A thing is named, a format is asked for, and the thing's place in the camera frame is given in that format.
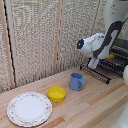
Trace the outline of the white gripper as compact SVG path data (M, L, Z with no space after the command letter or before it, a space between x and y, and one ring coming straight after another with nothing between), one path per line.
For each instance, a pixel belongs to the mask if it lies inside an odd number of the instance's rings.
M91 58L89 63L88 63L88 67L91 68L91 69L95 69L97 67L98 63L99 63L98 59Z

